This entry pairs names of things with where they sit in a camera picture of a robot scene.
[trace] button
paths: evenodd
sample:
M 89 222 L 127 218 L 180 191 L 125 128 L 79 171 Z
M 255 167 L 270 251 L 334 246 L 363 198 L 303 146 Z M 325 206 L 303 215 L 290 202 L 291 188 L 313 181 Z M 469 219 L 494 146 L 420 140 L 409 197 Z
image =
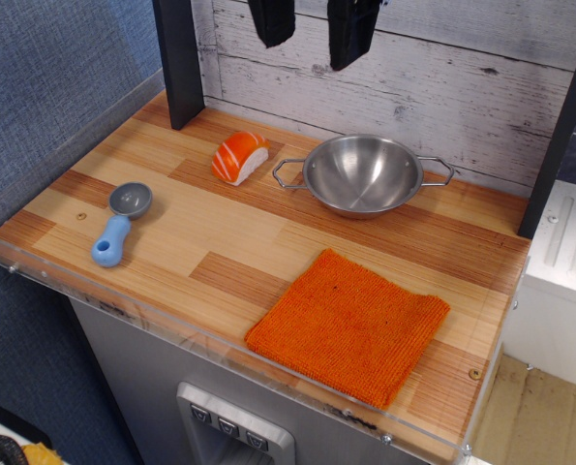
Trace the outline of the button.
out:
M 268 441 L 266 441 L 261 436 L 252 433 L 251 431 L 247 431 L 247 442 L 249 443 L 249 445 L 253 446 L 256 449 L 264 451 L 268 450 Z
M 238 431 L 238 426 L 227 421 L 226 419 L 219 418 L 219 427 L 221 431 L 228 434 L 233 438 L 238 438 L 240 436 L 240 431 Z
M 193 416 L 202 423 L 210 422 L 210 413 L 203 410 L 201 407 L 191 404 L 191 412 L 193 413 Z

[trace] pan handle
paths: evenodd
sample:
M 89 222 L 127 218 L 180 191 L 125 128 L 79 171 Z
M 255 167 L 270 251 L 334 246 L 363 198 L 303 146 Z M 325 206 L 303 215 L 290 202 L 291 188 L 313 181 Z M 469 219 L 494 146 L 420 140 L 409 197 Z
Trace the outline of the pan handle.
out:
M 285 187 L 286 189 L 307 189 L 307 186 L 303 186 L 302 184 L 286 184 L 281 177 L 279 177 L 279 169 L 285 163 L 305 163 L 306 158 L 286 158 L 282 160 L 279 165 L 272 171 L 272 175 L 275 176 L 275 179 L 279 182 L 281 187 Z
M 449 170 L 449 175 L 446 177 L 446 179 L 444 181 L 442 181 L 442 182 L 423 182 L 423 183 L 421 183 L 421 187 L 423 187 L 423 186 L 446 186 L 451 181 L 453 174 L 455 174 L 455 169 L 451 165 L 446 163 L 444 160 L 442 160 L 442 158 L 439 158 L 439 157 L 421 157 L 421 156 L 417 156 L 416 158 L 418 158 L 419 160 L 434 160 L 435 162 L 440 162 L 444 165 L 445 168 L 447 168 Z

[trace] orange dish cloth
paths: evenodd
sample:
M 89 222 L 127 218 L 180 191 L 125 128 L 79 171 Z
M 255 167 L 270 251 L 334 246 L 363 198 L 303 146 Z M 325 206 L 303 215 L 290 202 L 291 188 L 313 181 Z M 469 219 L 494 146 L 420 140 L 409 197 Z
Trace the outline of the orange dish cloth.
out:
M 245 336 L 247 346 L 379 409 L 395 399 L 449 305 L 331 249 Z

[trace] toy salmon sushi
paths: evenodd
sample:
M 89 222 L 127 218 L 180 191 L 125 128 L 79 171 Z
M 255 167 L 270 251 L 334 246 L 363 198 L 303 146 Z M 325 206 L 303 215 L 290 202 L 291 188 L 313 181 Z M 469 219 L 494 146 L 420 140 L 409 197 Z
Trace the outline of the toy salmon sushi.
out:
M 268 160 L 270 143 L 264 136 L 234 133 L 225 140 L 212 159 L 212 173 L 222 181 L 238 186 Z

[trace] blue handle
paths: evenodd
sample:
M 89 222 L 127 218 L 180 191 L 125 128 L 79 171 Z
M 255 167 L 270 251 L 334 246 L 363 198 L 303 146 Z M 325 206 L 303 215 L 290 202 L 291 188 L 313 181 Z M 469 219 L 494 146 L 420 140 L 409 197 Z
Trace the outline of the blue handle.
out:
M 116 266 L 122 260 L 124 239 L 131 231 L 131 220 L 127 216 L 115 215 L 106 222 L 103 235 L 92 247 L 92 259 L 100 266 Z

